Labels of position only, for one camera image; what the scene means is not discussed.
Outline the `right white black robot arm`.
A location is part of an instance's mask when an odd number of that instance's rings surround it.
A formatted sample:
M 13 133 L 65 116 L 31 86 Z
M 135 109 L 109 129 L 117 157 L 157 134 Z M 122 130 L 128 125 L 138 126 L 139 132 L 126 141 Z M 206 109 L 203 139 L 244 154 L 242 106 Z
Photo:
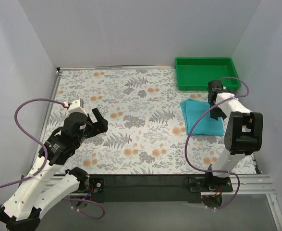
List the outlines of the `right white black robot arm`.
M 214 106 L 210 117 L 227 119 L 224 150 L 218 160 L 208 168 L 204 184 L 209 191 L 230 185 L 230 172 L 246 156 L 260 150 L 262 145 L 263 115 L 244 107 L 221 80 L 208 83 L 208 103 Z

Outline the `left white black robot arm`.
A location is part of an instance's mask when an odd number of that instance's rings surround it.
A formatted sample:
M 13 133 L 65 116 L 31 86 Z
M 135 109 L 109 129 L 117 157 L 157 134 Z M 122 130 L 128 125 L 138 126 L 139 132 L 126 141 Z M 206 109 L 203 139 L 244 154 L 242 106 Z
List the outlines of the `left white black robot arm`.
M 0 221 L 10 231 L 34 231 L 43 216 L 68 194 L 85 192 L 89 174 L 79 167 L 66 171 L 65 177 L 47 191 L 47 183 L 72 157 L 84 140 L 108 130 L 108 122 L 97 108 L 96 122 L 80 110 L 72 112 L 62 127 L 55 129 L 42 145 L 39 155 L 12 197 L 0 205 Z

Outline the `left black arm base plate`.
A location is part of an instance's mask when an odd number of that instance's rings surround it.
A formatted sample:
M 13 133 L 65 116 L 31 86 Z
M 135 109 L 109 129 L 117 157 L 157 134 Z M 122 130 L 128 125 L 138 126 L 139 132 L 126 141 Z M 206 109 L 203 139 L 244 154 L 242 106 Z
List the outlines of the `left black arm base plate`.
M 77 191 L 79 193 L 102 193 L 104 191 L 104 182 L 103 178 L 87 178 L 80 182 Z

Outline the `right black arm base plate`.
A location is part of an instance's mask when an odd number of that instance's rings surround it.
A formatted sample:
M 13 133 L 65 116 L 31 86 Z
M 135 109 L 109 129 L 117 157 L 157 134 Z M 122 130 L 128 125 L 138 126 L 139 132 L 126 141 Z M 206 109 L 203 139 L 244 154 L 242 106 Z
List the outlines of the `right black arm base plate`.
M 186 177 L 183 180 L 184 186 L 192 193 L 210 192 L 215 193 L 222 190 L 222 192 L 230 193 L 233 191 L 230 177 L 217 178 L 209 180 L 205 177 Z

